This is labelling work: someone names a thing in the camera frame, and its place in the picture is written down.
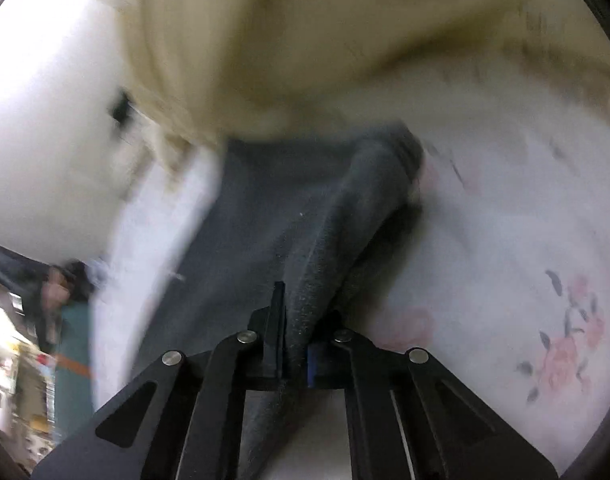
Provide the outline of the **dark grey pants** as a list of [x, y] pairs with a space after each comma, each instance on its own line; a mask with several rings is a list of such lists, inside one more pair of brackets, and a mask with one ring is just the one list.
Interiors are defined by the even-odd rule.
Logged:
[[284, 284], [288, 381], [250, 400], [241, 478], [259, 477], [299, 419], [308, 346], [339, 329], [410, 233], [422, 156], [401, 122], [333, 140], [229, 143], [219, 194], [148, 323], [134, 370], [167, 350], [213, 349]]

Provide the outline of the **cluttered wooden shelf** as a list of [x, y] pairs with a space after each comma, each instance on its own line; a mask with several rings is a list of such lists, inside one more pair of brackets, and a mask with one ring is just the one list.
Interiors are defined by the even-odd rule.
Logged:
[[0, 443], [31, 471], [93, 413], [90, 314], [87, 304], [65, 307], [50, 353], [16, 329], [22, 317], [20, 297], [0, 285]]

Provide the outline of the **white floral bed sheet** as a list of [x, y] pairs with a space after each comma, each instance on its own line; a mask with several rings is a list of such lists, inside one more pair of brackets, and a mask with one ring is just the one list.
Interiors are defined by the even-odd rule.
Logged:
[[562, 477], [610, 479], [610, 78], [439, 60], [332, 110], [425, 151], [417, 233], [355, 326], [427, 348]]

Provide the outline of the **white pillow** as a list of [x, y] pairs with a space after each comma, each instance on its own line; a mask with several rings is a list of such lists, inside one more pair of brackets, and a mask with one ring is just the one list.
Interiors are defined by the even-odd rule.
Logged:
[[122, 87], [115, 11], [99, 0], [0, 8], [0, 245], [43, 261], [104, 251]]

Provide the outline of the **beige crumpled blanket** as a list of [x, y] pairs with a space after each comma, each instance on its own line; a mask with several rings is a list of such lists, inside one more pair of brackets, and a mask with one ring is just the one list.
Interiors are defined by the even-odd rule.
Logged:
[[607, 0], [100, 0], [150, 153], [282, 136], [325, 94], [412, 49], [524, 48], [610, 73]]

